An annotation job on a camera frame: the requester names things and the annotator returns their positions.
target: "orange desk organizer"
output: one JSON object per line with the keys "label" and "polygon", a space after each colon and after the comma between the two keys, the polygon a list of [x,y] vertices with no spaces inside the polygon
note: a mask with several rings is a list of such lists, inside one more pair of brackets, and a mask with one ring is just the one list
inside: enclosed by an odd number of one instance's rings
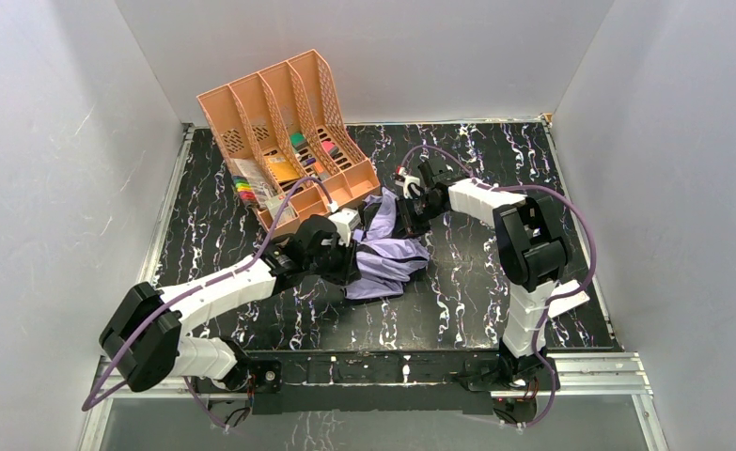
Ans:
{"label": "orange desk organizer", "polygon": [[[314,167],[322,166],[329,175],[322,183],[341,208],[355,208],[379,191],[372,163],[346,133],[331,69],[314,50],[205,92],[198,102],[233,176],[241,174],[230,159],[253,160],[276,192],[284,193],[293,181],[278,182],[266,162],[278,156],[289,161],[299,177],[315,176]],[[304,167],[296,158],[290,135],[297,132],[307,142],[298,153],[310,154],[319,164]],[[339,149],[334,158],[323,149],[323,141]],[[327,214],[325,203],[321,188],[307,182],[290,198],[295,212],[278,225],[275,235],[296,231],[312,214]],[[271,226],[269,211],[255,213],[263,227]]]}

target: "white wall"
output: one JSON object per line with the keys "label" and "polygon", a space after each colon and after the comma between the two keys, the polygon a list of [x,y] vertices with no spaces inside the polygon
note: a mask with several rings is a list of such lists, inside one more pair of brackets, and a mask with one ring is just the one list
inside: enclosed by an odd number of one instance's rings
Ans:
{"label": "white wall", "polygon": [[552,112],[612,0],[117,0],[183,121],[196,95],[317,49],[350,122]]}
{"label": "white wall", "polygon": [[77,445],[180,130],[112,0],[0,1],[0,450]]}
{"label": "white wall", "polygon": [[554,123],[670,446],[736,449],[736,2],[618,0]]}

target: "black tabletop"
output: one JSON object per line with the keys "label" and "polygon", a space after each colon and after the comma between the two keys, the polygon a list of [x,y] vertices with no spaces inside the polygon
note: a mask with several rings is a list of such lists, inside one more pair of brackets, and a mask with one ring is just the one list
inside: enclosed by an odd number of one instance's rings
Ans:
{"label": "black tabletop", "polygon": [[[406,150],[431,144],[451,151],[476,177],[500,185],[536,183],[561,191],[561,180],[539,122],[353,126],[356,144],[376,166],[380,181]],[[413,159],[413,167],[422,152]],[[562,281],[581,279],[587,263],[577,231],[562,223],[573,262]],[[204,335],[231,336],[247,350],[454,350],[493,349],[509,309],[509,282],[498,263],[494,232],[465,215],[446,214],[424,238],[431,263],[402,296],[353,302],[315,278],[297,289],[213,319]],[[154,281],[187,282],[255,252],[265,236],[254,214],[235,199],[232,181],[208,129],[198,129],[185,164]],[[547,327],[551,349],[615,346],[594,287],[591,300]]]}

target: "green marker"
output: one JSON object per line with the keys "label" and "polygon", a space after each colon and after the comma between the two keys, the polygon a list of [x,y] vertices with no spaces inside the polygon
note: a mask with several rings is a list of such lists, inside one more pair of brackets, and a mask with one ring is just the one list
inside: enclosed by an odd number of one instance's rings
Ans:
{"label": "green marker", "polygon": [[304,136],[300,133],[292,134],[290,136],[290,143],[295,148],[296,152],[306,147],[306,140],[304,139]]}

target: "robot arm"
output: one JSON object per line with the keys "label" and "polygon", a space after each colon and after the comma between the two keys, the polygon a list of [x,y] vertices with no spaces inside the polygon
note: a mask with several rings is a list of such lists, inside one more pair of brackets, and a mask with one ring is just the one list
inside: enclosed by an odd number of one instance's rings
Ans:
{"label": "robot arm", "polygon": [[[524,379],[538,365],[532,354],[544,346],[543,334],[536,349],[531,343],[544,302],[570,260],[555,206],[550,199],[490,192],[492,187],[432,163],[419,166],[425,188],[417,184],[419,179],[397,174],[405,196],[398,200],[394,236],[422,235],[430,229],[431,219],[451,210],[494,227],[501,266],[512,283],[509,324],[501,344],[501,354],[510,358],[505,379]],[[247,257],[204,278],[159,290],[138,284],[105,327],[100,344],[112,358],[146,317],[162,309],[117,365],[130,388],[148,390],[169,376],[205,377],[230,389],[240,387],[254,363],[238,344],[190,333],[228,310],[296,287],[310,274],[341,286],[357,280],[356,245],[351,240],[357,227],[359,215],[354,210],[314,215],[291,237],[268,243],[256,261]],[[170,308],[164,307],[164,300],[178,298]]]}

